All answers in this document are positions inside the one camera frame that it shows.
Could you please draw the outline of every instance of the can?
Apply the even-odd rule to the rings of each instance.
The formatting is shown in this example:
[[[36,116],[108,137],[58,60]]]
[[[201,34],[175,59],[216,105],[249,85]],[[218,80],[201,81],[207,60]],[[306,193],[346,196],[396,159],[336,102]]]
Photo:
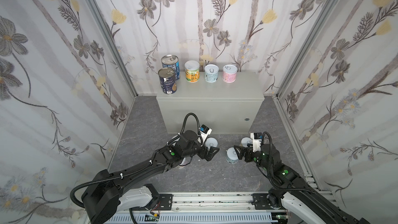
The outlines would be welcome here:
[[[180,65],[178,63],[178,57],[175,55],[165,55],[161,59],[162,67],[171,67],[176,73],[176,81],[180,79]]]
[[[207,149],[210,150],[210,147],[217,147],[218,146],[218,141],[215,138],[207,138],[206,142],[205,142],[205,146],[207,147]]]
[[[236,154],[235,149],[233,147],[229,148],[226,151],[226,161],[231,163],[231,164],[234,164],[234,163],[237,163],[238,160],[239,160],[239,158],[238,158],[238,156]]]
[[[247,147],[248,144],[253,144],[253,140],[249,137],[242,138],[240,146]]]
[[[172,94],[177,91],[176,73],[171,67],[163,67],[158,72],[160,86],[166,94]]]
[[[218,77],[218,67],[214,64],[206,65],[205,67],[205,81],[215,82]]]
[[[234,82],[236,79],[236,73],[238,72],[238,68],[234,65],[225,65],[222,68],[222,80],[227,83]]]
[[[184,64],[185,76],[189,82],[197,82],[199,80],[199,62],[188,61]]]

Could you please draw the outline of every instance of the yellow label can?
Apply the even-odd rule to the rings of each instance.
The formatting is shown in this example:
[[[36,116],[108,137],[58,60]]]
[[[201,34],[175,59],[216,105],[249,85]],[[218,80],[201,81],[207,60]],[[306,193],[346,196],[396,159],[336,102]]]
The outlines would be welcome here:
[[[197,82],[199,80],[199,62],[188,61],[185,62],[185,77],[189,82]]]

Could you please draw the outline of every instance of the can label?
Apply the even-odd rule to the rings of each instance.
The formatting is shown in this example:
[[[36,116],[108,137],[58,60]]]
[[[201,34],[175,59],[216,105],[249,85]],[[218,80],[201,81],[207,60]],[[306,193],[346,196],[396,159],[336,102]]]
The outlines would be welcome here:
[[[162,63],[162,67],[171,67],[174,69],[174,73],[176,74],[176,80],[178,81],[180,79],[180,65],[178,62],[176,64],[164,64]]]
[[[218,78],[218,72],[214,73],[214,69],[210,69],[210,73],[205,71],[205,81],[207,82],[215,82]]]
[[[199,68],[196,70],[185,70],[185,76],[189,82],[197,82],[199,80]]]
[[[222,80],[224,82],[231,83],[234,82],[235,79],[236,79],[236,73],[227,73],[225,71],[222,72]]]
[[[176,75],[164,78],[159,77],[160,79],[160,86],[164,93],[172,94],[177,91],[177,84],[176,84]]]

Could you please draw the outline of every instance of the can lid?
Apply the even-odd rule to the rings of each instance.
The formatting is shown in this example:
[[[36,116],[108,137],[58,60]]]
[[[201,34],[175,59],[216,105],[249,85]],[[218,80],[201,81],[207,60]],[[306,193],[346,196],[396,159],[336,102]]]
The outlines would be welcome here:
[[[218,66],[216,66],[214,64],[206,65],[205,71],[208,72],[208,73],[217,73],[218,72]]]
[[[184,67],[187,70],[196,70],[196,69],[199,69],[200,65],[199,65],[199,62],[197,62],[197,61],[188,61],[188,62],[185,62]]]
[[[168,78],[170,76],[173,76],[174,74],[174,69],[171,67],[163,67],[159,70],[158,75],[163,78]]]
[[[236,72],[238,72],[238,68],[235,65],[231,65],[231,64],[225,65],[222,68],[222,70],[224,72],[226,72],[226,73],[236,73]]]
[[[210,149],[210,147],[217,147],[218,146],[218,141],[215,138],[207,138],[206,139],[206,143],[205,143],[206,147],[208,149]]]
[[[175,55],[165,55],[162,57],[161,62],[163,64],[172,65],[178,62],[178,57]]]
[[[251,138],[249,138],[249,137],[244,137],[241,140],[241,144],[242,144],[243,147],[247,147],[248,144],[252,144],[252,143],[253,143],[253,140]]]
[[[238,156],[237,156],[236,151],[235,151],[235,149],[234,149],[233,147],[229,148],[229,149],[226,151],[226,155],[227,155],[228,158],[231,159],[231,160],[238,160]]]

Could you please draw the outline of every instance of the gray metal box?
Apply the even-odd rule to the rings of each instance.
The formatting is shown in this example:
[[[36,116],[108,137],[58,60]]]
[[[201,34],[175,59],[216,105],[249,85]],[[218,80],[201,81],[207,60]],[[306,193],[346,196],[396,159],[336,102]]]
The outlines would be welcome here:
[[[163,93],[159,85],[156,99],[169,134],[181,131],[189,112],[197,115],[200,125],[210,127],[212,134],[248,134],[264,95],[254,72],[240,72],[232,83],[222,80],[222,72],[216,82],[206,82],[200,72],[197,82],[188,82],[182,74],[171,95]],[[196,129],[195,118],[190,116],[185,130]]]

